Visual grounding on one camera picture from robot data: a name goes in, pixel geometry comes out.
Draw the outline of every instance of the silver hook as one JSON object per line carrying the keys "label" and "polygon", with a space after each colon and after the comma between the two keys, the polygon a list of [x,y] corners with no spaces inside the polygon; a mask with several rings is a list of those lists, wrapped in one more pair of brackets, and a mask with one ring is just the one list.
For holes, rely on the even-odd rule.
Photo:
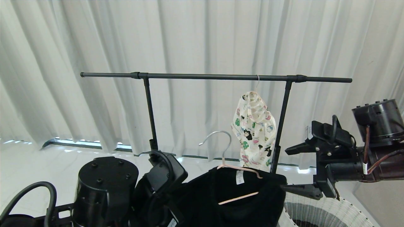
{"label": "silver hook", "polygon": [[[259,75],[257,74],[257,76],[258,76],[258,84],[259,84]],[[258,84],[255,86],[255,89],[258,88]]]}
{"label": "silver hook", "polygon": [[227,149],[229,149],[229,147],[230,147],[230,145],[231,145],[231,135],[230,135],[230,133],[228,133],[228,132],[226,132],[226,131],[219,130],[219,131],[214,131],[214,132],[212,132],[211,134],[209,134],[208,136],[206,136],[205,140],[204,140],[202,143],[200,143],[199,146],[202,145],[202,144],[204,144],[204,143],[208,140],[208,138],[209,138],[211,135],[213,135],[213,134],[215,134],[215,133],[218,133],[218,132],[224,132],[224,133],[226,133],[226,134],[229,136],[229,139],[230,139],[229,144],[227,145],[226,149],[225,149],[225,150],[223,151],[223,153],[222,153],[222,158],[224,158],[224,157],[225,157],[225,152],[227,151]]}

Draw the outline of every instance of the clothes rack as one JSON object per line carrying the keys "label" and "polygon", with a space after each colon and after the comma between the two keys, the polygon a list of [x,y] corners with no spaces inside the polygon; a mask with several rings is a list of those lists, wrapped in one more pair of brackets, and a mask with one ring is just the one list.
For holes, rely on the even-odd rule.
{"label": "clothes rack", "polygon": [[309,77],[304,75],[287,75],[287,76],[267,76],[267,75],[227,75],[227,74],[156,74],[156,73],[80,73],[81,77],[110,77],[110,78],[133,78],[143,79],[146,91],[147,107],[149,110],[149,118],[151,125],[151,133],[153,139],[150,140],[150,148],[158,150],[156,126],[154,124],[152,98],[150,95],[149,79],[194,79],[194,80],[263,80],[263,81],[285,81],[285,93],[283,96],[281,114],[279,118],[278,130],[274,145],[274,152],[271,160],[270,172],[276,173],[280,154],[280,137],[282,134],[283,123],[286,115],[286,107],[288,105],[289,94],[292,88],[292,83],[302,82],[336,82],[336,83],[351,83],[351,78],[332,78],[332,77]]}

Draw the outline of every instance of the tile floor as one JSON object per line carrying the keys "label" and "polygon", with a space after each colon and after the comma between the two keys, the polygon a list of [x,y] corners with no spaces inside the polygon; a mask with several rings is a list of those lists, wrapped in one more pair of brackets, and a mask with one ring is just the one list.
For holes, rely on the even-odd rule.
{"label": "tile floor", "polygon": [[[1,141],[0,144],[0,210],[3,210],[13,196],[31,183],[49,181],[57,189],[57,205],[74,201],[77,175],[80,168],[96,157],[115,156],[134,163],[139,176],[149,172],[152,165],[148,155],[134,157],[127,152],[103,153],[97,149],[63,147],[51,145],[38,151],[32,144],[23,141]],[[188,172],[189,181],[221,164],[220,160],[208,162],[206,159],[178,158]],[[314,168],[299,170],[297,167],[279,166],[278,174],[285,175],[289,184],[307,184],[313,182]],[[361,203],[352,194],[355,184],[337,183],[342,197],[363,211],[378,227]],[[37,188],[25,195],[12,213],[42,216],[48,206],[49,195],[45,188]]]}

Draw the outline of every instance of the horizontal black rod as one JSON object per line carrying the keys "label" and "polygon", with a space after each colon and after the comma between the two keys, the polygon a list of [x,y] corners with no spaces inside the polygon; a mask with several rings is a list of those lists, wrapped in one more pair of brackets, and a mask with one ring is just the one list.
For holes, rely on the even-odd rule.
{"label": "horizontal black rod", "polygon": [[308,77],[303,75],[293,76],[266,76],[266,75],[227,75],[227,74],[157,74],[157,73],[84,73],[81,77],[120,77],[134,79],[198,79],[198,80],[263,80],[263,81],[293,81],[293,82],[337,82],[351,83],[351,78],[334,77]]}

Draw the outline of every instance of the curtain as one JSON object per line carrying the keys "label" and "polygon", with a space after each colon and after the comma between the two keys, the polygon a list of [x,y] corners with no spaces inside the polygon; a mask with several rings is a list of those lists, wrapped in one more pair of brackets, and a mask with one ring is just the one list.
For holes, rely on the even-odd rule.
{"label": "curtain", "polygon": [[[54,137],[117,142],[139,154],[152,138],[144,85],[80,72],[295,75],[351,84],[293,84],[280,162],[312,121],[360,142],[351,109],[395,98],[404,112],[404,1],[0,1],[0,136],[40,147]],[[278,121],[284,82],[151,79],[159,148],[221,157],[238,100],[255,90]],[[233,137],[225,156],[238,158]]]}

